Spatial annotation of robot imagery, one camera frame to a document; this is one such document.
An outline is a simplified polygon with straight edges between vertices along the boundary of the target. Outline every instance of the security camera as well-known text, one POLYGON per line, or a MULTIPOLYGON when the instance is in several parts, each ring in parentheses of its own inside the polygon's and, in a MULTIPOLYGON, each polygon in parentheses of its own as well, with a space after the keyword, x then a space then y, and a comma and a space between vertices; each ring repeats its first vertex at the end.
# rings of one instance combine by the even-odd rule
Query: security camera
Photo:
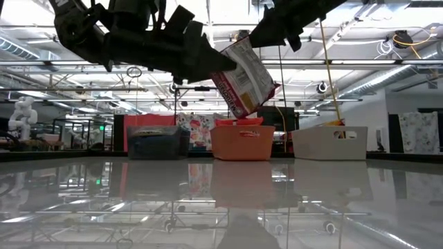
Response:
POLYGON ((325 82, 321 82, 320 84, 317 85, 317 93, 324 94, 326 93, 326 90, 327 90, 327 85, 325 82))

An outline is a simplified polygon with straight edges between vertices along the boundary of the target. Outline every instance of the white plastic bin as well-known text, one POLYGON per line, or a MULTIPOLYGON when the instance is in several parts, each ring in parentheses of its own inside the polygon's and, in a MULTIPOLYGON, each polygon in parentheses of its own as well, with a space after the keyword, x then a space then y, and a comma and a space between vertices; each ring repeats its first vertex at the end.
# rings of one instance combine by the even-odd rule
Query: white plastic bin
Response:
POLYGON ((367 139, 367 127, 330 126, 292 131, 293 154, 311 160, 365 160, 367 139))

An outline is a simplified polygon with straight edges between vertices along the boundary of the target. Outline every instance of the orange basket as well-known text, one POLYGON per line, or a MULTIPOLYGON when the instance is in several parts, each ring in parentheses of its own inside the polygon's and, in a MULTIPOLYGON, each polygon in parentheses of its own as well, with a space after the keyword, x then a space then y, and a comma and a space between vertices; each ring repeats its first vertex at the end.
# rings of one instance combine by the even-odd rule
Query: orange basket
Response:
POLYGON ((269 160, 275 127, 220 126, 210 131, 213 154, 221 160, 269 160))

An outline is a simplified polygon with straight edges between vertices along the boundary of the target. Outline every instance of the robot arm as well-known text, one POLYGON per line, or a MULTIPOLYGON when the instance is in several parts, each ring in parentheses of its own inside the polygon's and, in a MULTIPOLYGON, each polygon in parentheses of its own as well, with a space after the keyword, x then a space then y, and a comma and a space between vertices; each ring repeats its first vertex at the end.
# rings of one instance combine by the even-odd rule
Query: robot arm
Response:
POLYGON ((206 80, 210 73, 237 66, 211 48, 201 35, 203 24, 193 21, 194 15, 185 8, 179 6, 166 22, 166 0, 111 0, 108 9, 99 3, 87 9, 81 0, 49 2, 62 45, 108 71, 114 63, 126 62, 171 72, 180 84, 182 79, 206 80), (150 16, 154 28, 148 31, 150 16), (104 34, 98 21, 110 32, 104 34))
MULTIPOLYGON (((251 44, 254 48, 278 46, 287 39, 295 52, 301 48, 303 27, 324 19, 345 1, 273 0, 275 7, 265 7, 263 20, 250 34, 251 44)), ((201 35, 203 24, 193 21, 191 12, 179 6, 166 21, 166 0, 110 0, 108 9, 99 3, 87 8, 81 0, 49 2, 62 45, 108 71, 114 63, 126 62, 171 72, 174 82, 182 84, 182 79, 192 83, 210 78, 211 73, 236 69, 235 62, 201 35), (151 17, 154 25, 148 31, 151 17), (110 32, 103 33, 98 21, 110 32)))

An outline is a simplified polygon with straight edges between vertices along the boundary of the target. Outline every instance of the snack bag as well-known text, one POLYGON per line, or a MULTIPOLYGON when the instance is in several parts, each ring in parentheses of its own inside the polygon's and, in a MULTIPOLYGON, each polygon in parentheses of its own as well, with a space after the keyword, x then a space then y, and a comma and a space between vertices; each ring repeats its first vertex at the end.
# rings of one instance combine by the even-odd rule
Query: snack bag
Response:
POLYGON ((211 78, 236 118, 254 113, 278 87, 252 49, 249 37, 221 52, 237 62, 234 71, 212 73, 211 78))

